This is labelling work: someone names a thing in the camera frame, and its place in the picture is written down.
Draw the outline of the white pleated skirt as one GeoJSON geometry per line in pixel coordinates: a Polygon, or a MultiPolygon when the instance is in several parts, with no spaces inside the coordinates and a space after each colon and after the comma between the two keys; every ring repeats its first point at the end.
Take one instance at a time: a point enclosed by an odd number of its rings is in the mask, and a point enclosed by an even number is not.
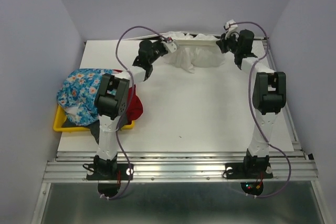
{"type": "Polygon", "coordinates": [[[193,73],[195,67],[219,67],[225,63],[225,54],[221,53],[216,45],[218,38],[213,35],[193,36],[181,31],[170,31],[163,36],[176,40],[178,44],[175,52],[163,56],[166,64],[193,73]]]}

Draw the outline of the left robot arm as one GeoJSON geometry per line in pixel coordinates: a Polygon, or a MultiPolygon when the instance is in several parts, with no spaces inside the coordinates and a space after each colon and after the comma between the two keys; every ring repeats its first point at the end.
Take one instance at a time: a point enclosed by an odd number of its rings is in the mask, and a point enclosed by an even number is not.
{"type": "Polygon", "coordinates": [[[99,116],[99,143],[92,165],[95,173],[106,179],[116,175],[118,130],[130,104],[129,91],[134,92],[136,84],[146,81],[152,74],[153,63],[168,53],[166,41],[144,40],[130,68],[116,75],[102,76],[94,101],[99,116]]]}

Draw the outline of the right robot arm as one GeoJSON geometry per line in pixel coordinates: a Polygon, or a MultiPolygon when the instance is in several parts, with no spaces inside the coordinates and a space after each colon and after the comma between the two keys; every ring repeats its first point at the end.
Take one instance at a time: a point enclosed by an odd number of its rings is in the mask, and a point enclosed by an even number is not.
{"type": "Polygon", "coordinates": [[[251,142],[242,162],[227,163],[227,179],[272,177],[269,144],[274,122],[286,105],[286,74],[262,63],[252,52],[254,33],[227,31],[216,42],[221,52],[231,52],[235,65],[248,74],[248,102],[255,123],[251,142]]]}

